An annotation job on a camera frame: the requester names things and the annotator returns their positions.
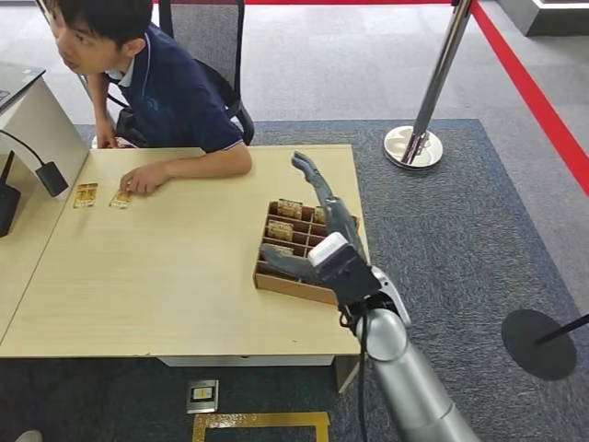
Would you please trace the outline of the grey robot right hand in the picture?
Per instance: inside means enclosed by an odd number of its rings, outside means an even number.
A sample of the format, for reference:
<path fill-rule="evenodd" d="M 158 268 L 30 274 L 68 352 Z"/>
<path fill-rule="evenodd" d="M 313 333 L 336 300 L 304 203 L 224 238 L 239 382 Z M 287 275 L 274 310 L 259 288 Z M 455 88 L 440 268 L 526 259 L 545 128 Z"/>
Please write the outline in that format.
<path fill-rule="evenodd" d="M 271 245 L 262 244 L 259 252 L 265 261 L 281 273 L 318 284 L 347 283 L 368 293 L 377 291 L 379 280 L 366 262 L 364 246 L 356 232 L 356 221 L 343 201 L 334 195 L 309 157 L 296 151 L 291 163 L 315 190 L 325 216 L 328 236 L 311 258 L 304 259 L 287 256 Z"/>

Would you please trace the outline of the person's left hand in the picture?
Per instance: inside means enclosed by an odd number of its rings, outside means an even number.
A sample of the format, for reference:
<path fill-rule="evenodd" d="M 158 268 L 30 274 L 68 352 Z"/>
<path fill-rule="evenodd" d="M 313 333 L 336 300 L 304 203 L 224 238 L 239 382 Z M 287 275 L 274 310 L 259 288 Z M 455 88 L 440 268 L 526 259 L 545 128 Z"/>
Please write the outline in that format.
<path fill-rule="evenodd" d="M 119 189 L 126 193 L 148 194 L 170 178 L 171 174 L 165 162 L 155 162 L 126 173 L 120 180 Z"/>

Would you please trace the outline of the person's right hand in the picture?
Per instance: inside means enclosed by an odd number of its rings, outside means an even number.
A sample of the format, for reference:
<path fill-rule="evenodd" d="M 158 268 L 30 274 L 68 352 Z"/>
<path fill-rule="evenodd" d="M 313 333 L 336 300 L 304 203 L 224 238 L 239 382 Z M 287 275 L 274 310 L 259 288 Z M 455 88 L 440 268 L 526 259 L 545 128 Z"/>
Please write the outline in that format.
<path fill-rule="evenodd" d="M 96 147 L 99 149 L 118 147 L 115 129 L 108 119 L 97 119 L 95 122 L 95 141 Z"/>

